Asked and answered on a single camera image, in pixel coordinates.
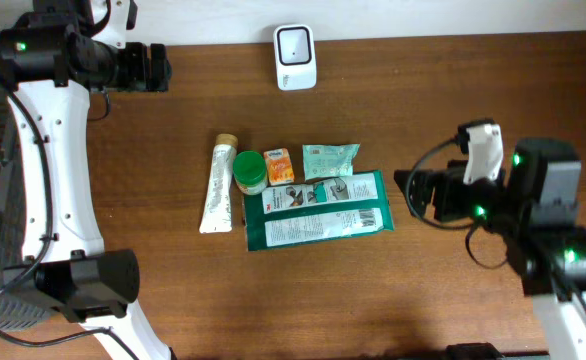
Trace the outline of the green white wipes packet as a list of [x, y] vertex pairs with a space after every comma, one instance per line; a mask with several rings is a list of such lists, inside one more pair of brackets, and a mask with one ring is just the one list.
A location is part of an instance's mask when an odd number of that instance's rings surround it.
[[298, 246], [395, 229], [382, 172], [268, 187], [243, 201], [247, 249]]

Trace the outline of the light teal wipe sachet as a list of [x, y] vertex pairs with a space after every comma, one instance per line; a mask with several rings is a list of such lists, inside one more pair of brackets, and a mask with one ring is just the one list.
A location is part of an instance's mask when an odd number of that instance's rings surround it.
[[303, 145], [305, 180], [352, 175], [352, 162], [359, 148], [359, 144]]

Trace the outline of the orange small tissue pack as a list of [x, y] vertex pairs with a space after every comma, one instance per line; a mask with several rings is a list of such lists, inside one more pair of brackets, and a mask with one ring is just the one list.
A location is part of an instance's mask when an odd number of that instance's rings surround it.
[[271, 186], [293, 183], [295, 180], [292, 161], [286, 148], [264, 152], [268, 181]]

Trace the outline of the green lid small jar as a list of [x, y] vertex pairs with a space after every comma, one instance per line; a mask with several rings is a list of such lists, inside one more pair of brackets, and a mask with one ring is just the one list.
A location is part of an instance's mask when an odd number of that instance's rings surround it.
[[233, 162], [232, 170], [239, 190], [245, 195], [257, 195], [268, 185], [265, 159], [258, 152], [239, 153]]

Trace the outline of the white printed tube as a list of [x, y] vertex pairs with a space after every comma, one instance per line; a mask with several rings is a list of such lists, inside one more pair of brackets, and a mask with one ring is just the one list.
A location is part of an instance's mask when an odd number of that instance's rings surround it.
[[223, 233], [232, 230], [230, 185], [237, 145], [238, 139], [232, 134], [219, 134], [216, 137], [207, 195], [199, 227], [201, 234]]

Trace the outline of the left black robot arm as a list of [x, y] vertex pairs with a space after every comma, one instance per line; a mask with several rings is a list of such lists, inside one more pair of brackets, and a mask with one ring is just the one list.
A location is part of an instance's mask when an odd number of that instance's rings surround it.
[[0, 32], [26, 200], [22, 261], [3, 270], [0, 300], [62, 315], [114, 359], [170, 359], [138, 300], [135, 253], [104, 247], [89, 179], [91, 96], [168, 88], [165, 47], [126, 38], [137, 13], [133, 1], [37, 1]]

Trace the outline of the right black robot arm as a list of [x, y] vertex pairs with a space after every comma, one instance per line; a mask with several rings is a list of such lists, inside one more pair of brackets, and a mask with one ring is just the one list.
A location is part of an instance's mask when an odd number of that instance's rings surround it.
[[[586, 227], [577, 223], [581, 159], [571, 144], [524, 138], [505, 171], [503, 144], [455, 136], [394, 180], [412, 216], [439, 230], [499, 236], [553, 359], [586, 359]], [[427, 221], [428, 206], [434, 208]]]

